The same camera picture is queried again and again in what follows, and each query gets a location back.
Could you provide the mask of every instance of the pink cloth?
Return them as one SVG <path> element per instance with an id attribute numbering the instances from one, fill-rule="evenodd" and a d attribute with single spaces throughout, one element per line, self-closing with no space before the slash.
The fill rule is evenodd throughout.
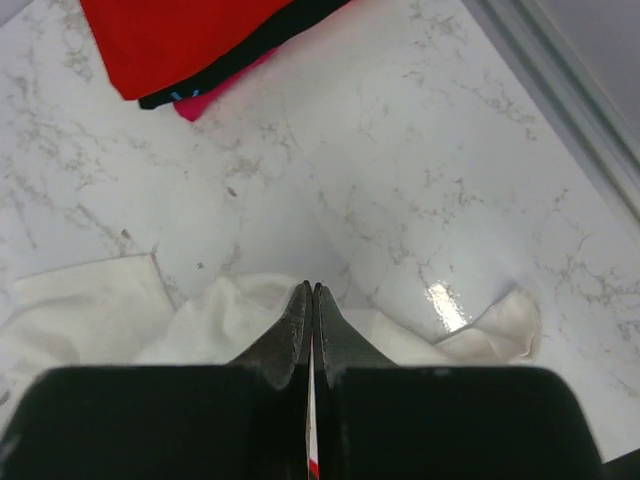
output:
<path id="1" fill-rule="evenodd" d="M 259 65 L 262 65 L 266 62 L 269 57 L 271 57 L 277 48 L 268 51 L 263 56 L 261 56 L 258 60 L 253 62 L 248 67 L 240 70 L 234 76 L 229 77 L 224 83 L 221 83 L 216 88 L 211 90 L 210 92 L 203 93 L 202 95 L 198 95 L 197 97 L 184 98 L 182 100 L 178 100 L 177 102 L 173 102 L 173 106 L 182 118 L 186 118 L 190 122 L 195 122 L 198 118 L 202 116 L 207 107 L 216 100 L 220 95 L 229 90 L 231 85 L 240 80 L 245 73 L 248 73 L 249 70 L 253 70 Z"/>

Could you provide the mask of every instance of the white fabric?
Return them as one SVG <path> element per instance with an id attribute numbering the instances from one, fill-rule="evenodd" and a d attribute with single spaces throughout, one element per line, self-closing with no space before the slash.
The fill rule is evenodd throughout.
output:
<path id="1" fill-rule="evenodd" d="M 0 331 L 11 392 L 4 423 L 42 371 L 78 364 L 223 364 L 266 332 L 298 280 L 219 278 L 175 314 L 149 256 L 121 258 L 19 281 L 18 309 Z M 502 364 L 531 359 L 541 322 L 535 299 L 516 289 L 472 326 L 430 345 L 374 310 L 345 318 L 400 365 Z"/>

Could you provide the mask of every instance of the gray wall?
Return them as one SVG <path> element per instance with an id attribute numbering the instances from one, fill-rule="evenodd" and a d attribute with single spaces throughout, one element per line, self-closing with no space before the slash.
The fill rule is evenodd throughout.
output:
<path id="1" fill-rule="evenodd" d="M 640 138 L 640 1 L 538 3 Z"/>
<path id="2" fill-rule="evenodd" d="M 0 0 L 0 25 L 22 10 L 31 0 Z"/>

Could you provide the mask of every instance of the marble surface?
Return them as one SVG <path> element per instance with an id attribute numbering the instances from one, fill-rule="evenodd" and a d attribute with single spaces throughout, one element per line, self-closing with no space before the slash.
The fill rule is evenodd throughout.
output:
<path id="1" fill-rule="evenodd" d="M 426 338 L 434 285 L 472 321 L 520 284 L 604 457 L 640 446 L 638 239 L 460 1 L 360 0 L 191 125 L 119 98 L 75 0 L 35 0 L 0 97 L 3 317 L 14 278 L 143 252 L 176 304 L 283 271 Z"/>

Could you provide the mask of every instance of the black cloth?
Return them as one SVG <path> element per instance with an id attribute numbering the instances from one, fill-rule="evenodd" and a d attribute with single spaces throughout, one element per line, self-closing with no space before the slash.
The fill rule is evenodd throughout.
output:
<path id="1" fill-rule="evenodd" d="M 181 98 L 210 92 L 265 53 L 313 27 L 348 2 L 349 0 L 294 0 L 207 68 L 179 83 L 140 98 L 138 104 L 140 108 L 152 110 Z"/>

